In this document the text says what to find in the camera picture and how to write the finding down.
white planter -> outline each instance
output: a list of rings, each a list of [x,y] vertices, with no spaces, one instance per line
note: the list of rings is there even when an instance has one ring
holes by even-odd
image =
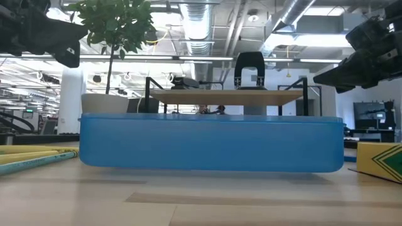
[[[82,94],[82,113],[126,113],[129,100],[106,94]]]

blue plastic container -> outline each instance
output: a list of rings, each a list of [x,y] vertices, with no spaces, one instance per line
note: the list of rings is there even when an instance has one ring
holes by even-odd
[[[173,170],[333,172],[344,162],[335,117],[83,114],[87,165]]]

metal frame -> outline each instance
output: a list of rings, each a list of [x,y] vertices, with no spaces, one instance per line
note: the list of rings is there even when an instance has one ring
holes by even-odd
[[[289,90],[292,88],[302,88],[303,89],[303,115],[308,116],[308,85],[307,78],[301,78],[297,80],[295,83],[291,85],[278,85],[278,90],[281,90],[281,87],[286,87],[284,90]],[[283,115],[283,106],[278,106],[278,115]]]
[[[145,78],[145,100],[144,100],[144,106],[145,106],[145,112],[149,113],[149,93],[151,90],[151,82],[156,85],[159,89],[164,89],[161,85],[158,84],[153,78],[151,77],[146,77]],[[168,112],[168,105],[164,104],[163,106],[163,113],[166,114]]]
[[[289,85],[279,85],[278,86],[278,90],[280,90],[281,87],[289,87]],[[320,97],[320,116],[322,116],[322,87],[320,85],[307,85],[308,88],[317,88],[318,89],[318,93],[316,91],[314,91],[316,94],[318,94],[318,96]],[[297,89],[302,89],[303,86],[302,85],[294,85],[293,88],[297,88]]]

wooden shelf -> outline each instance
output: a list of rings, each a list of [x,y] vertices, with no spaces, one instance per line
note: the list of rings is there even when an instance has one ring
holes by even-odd
[[[303,95],[300,90],[151,90],[164,104],[285,105]]]

black handle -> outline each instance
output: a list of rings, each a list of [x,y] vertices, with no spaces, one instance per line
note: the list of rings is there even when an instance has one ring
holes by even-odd
[[[234,86],[241,87],[241,72],[245,67],[257,68],[257,86],[264,87],[265,84],[265,63],[261,52],[240,53],[234,68]]]

